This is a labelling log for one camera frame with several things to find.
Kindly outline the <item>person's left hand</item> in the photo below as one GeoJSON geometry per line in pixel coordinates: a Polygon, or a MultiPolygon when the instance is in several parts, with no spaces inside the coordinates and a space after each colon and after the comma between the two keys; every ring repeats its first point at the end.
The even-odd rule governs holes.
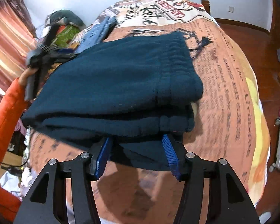
{"type": "Polygon", "coordinates": [[[18,78],[18,83],[21,85],[23,88],[26,87],[28,78],[32,75],[34,75],[37,72],[38,68],[31,68],[28,67],[18,78]]]}

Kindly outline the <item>orange sleeved left forearm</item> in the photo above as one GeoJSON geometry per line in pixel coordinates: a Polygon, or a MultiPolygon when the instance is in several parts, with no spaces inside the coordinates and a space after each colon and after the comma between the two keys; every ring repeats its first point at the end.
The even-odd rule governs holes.
{"type": "MultiPolygon", "coordinates": [[[[17,122],[27,107],[25,89],[16,78],[0,102],[0,162],[3,161],[17,122]]],[[[0,187],[0,214],[13,222],[21,201],[0,187]]]]}

